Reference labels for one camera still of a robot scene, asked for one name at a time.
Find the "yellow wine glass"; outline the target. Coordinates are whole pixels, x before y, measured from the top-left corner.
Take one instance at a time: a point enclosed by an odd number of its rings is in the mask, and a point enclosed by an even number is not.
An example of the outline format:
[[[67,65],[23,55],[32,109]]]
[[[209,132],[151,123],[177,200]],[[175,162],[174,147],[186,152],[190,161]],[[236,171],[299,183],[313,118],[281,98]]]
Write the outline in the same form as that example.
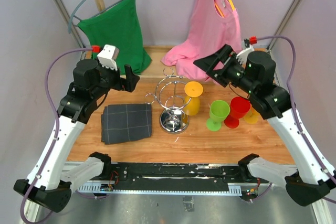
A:
[[[199,82],[190,81],[185,85],[184,92],[186,94],[184,112],[189,116],[196,115],[200,109],[200,96],[203,93],[203,86]]]
[[[252,106],[250,106],[249,111],[243,116],[243,119],[248,124],[256,124],[258,122],[259,116],[259,113]]]

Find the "green wine glass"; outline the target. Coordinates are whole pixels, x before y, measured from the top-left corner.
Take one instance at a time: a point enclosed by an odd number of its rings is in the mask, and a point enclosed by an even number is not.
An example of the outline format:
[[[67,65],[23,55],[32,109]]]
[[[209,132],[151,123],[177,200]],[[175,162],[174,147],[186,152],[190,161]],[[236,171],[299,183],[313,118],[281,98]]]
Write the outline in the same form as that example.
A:
[[[223,100],[216,100],[211,103],[209,108],[209,118],[206,121],[206,127],[210,131],[219,131],[223,121],[230,113],[230,106]]]

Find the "red wine glass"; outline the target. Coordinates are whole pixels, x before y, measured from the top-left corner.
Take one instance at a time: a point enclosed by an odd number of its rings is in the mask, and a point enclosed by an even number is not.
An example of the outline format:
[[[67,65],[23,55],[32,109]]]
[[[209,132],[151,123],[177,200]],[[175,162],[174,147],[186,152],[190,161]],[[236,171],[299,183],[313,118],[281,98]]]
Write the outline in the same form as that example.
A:
[[[230,102],[230,113],[224,120],[224,124],[235,129],[239,126],[240,119],[243,118],[250,110],[250,102],[242,97],[234,97]]]

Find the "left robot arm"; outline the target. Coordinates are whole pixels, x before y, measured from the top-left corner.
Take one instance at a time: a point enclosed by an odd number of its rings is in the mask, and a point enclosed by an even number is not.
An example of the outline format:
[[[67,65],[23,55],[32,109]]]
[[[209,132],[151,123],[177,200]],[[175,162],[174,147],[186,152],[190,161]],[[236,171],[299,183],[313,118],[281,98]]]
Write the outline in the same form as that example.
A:
[[[18,179],[14,191],[52,212],[61,212],[71,195],[92,178],[102,180],[112,175],[111,158],[94,152],[81,165],[63,172],[74,142],[86,127],[92,113],[99,108],[97,101],[110,90],[132,92],[139,76],[126,67],[125,78],[111,63],[84,59],[73,70],[73,81],[58,107],[52,106],[55,124],[49,140],[27,178]]]

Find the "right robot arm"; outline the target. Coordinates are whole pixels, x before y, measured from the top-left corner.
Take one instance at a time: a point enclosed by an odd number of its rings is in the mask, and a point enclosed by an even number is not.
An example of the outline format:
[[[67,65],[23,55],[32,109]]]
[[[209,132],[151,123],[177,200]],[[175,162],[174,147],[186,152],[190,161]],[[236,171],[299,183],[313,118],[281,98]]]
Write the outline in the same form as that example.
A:
[[[276,184],[301,206],[325,199],[335,188],[335,168],[306,131],[291,90],[274,84],[276,63],[271,56],[253,47],[236,54],[231,46],[224,45],[193,64],[223,87],[232,84],[245,91],[252,107],[278,133],[297,166],[293,169],[250,154],[238,162],[238,177],[244,182],[260,178]]]

